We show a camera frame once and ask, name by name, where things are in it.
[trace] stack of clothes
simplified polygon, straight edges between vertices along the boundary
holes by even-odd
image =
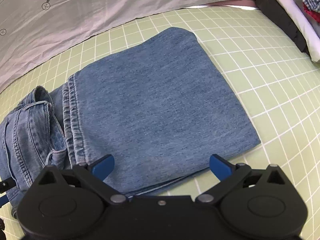
[[[320,0],[256,0],[256,4],[301,52],[320,62]]]

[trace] metal bolt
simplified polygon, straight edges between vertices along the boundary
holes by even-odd
[[[112,195],[110,200],[113,203],[123,203],[127,200],[127,198],[124,195],[116,194],[116,195]]]
[[[159,200],[158,201],[158,205],[159,206],[164,206],[166,204],[166,201],[164,201],[164,200]]]
[[[202,194],[197,199],[202,203],[209,203],[214,200],[214,197],[209,194]]]

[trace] green grid mat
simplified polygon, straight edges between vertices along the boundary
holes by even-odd
[[[302,237],[320,237],[320,64],[312,63],[258,10],[232,7],[182,9],[113,28],[53,57],[0,94],[0,120],[37,85],[51,91],[74,72],[111,53],[136,46],[171,26],[196,34],[225,77],[262,144],[232,160],[252,168],[281,166],[307,204]],[[163,195],[193,198],[218,183],[211,172],[189,179]],[[8,204],[0,209],[7,239],[23,235]]]

